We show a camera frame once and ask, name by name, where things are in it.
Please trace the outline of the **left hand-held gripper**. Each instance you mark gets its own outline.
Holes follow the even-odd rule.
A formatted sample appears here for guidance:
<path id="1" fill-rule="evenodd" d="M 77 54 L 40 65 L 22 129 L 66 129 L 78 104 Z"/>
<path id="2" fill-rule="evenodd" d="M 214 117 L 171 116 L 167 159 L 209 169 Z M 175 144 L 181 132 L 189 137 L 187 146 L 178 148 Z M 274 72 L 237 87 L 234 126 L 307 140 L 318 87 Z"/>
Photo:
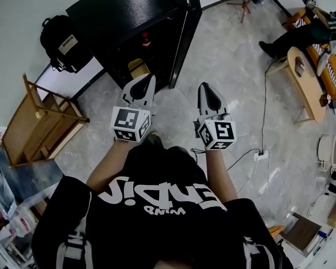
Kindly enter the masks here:
<path id="1" fill-rule="evenodd" d="M 152 124 L 150 111 L 156 77 L 144 74 L 127 83 L 117 106 L 113 107 L 111 129 L 115 138 L 139 143 Z"/>

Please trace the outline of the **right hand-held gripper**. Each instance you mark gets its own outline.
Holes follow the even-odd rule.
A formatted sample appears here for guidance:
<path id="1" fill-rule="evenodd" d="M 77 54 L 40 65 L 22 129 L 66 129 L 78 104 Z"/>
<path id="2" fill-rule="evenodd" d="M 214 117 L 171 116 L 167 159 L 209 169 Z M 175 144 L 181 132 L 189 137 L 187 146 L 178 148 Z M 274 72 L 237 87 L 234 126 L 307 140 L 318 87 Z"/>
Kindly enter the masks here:
<path id="1" fill-rule="evenodd" d="M 230 118 L 225 97 L 210 84 L 202 82 L 198 89 L 199 117 L 194 121 L 195 137 L 206 150 L 226 150 L 237 141 L 236 124 Z"/>

